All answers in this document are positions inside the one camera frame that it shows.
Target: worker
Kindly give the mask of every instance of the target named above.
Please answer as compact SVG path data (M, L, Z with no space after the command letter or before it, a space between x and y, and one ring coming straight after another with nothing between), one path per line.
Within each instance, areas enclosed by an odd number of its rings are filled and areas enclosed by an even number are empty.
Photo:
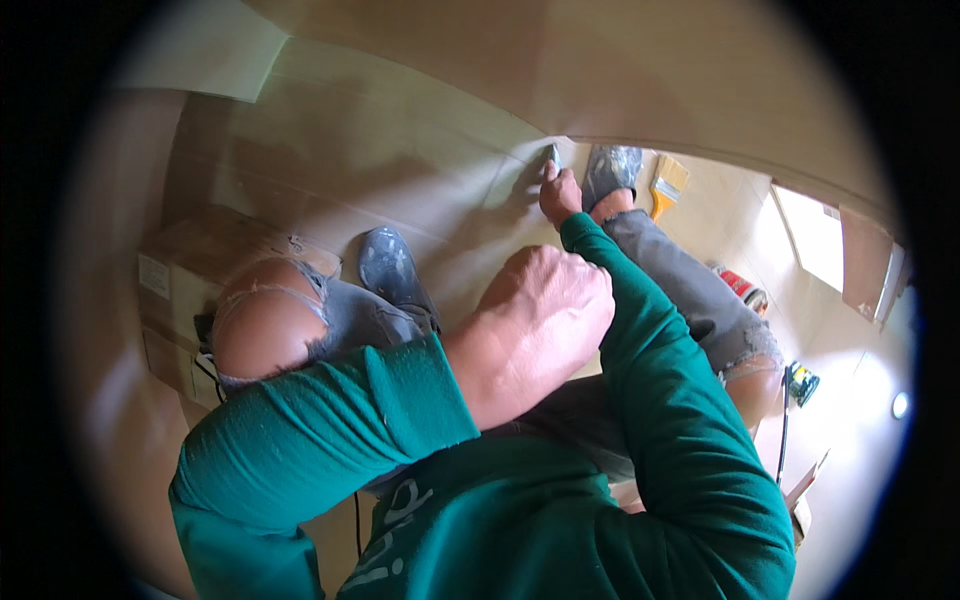
M230 286L213 329L228 401L189 434L170 487L200 596L323 597L298 524L366 489L380 501L343 598L785 597L780 490L717 364L628 256L654 231L633 197L584 212L548 162L540 208L566 252L511 256L449 331L388 228L361 249L366 290L280 260ZM708 329L702 342L724 333ZM765 373L751 361L771 349L750 335L720 372ZM524 418L562 413L598 347L587 387L604 402L587 402L616 423L643 514L617 507L590 444Z

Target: box label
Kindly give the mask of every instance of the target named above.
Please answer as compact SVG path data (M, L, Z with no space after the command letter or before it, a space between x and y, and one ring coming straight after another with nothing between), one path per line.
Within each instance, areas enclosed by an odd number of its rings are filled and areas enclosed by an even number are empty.
M153 260L150 256L144 256L141 253L136 255L136 262L140 272L140 285L169 300L170 268L162 262Z

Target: shirt sleeve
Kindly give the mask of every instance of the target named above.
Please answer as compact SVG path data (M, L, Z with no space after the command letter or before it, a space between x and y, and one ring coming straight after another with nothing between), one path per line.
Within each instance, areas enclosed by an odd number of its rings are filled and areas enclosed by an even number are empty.
M251 386L190 432L170 485L197 592L324 597L298 523L479 435L435 334Z
M630 562L653 596L786 597L796 560L780 489L684 318L587 214L561 237L611 274L600 362L647 509L599 519L599 556Z

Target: light fixture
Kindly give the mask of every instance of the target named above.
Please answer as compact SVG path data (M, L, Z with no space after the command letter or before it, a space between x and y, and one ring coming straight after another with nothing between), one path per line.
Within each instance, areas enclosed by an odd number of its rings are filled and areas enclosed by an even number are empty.
M894 419L903 419L903 415L906 414L906 409L909 405L907 402L908 399L909 398L907 397L906 392L900 392L896 397L894 397Z

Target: tiled floor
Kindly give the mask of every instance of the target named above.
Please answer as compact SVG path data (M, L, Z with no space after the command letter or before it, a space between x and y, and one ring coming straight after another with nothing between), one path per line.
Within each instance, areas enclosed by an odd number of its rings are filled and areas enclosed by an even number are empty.
M551 142L582 175L588 146L549 137L407 67L291 38L256 104L191 95L163 217L169 224L207 203L231 206L340 254L343 277L353 281L359 234L391 225L410 245L450 328L471 312L507 256L527 244L559 245L528 191ZM720 260L764 287L783 353L799 357L837 293L797 263L768 195L770 177L677 158L690 185L661 226L698 259ZM640 207L652 204L646 186L655 160L645 153ZM594 360L581 374L598 371ZM321 554L328 545L320 543ZM331 586L352 567L338 556L335 568L321 560Z

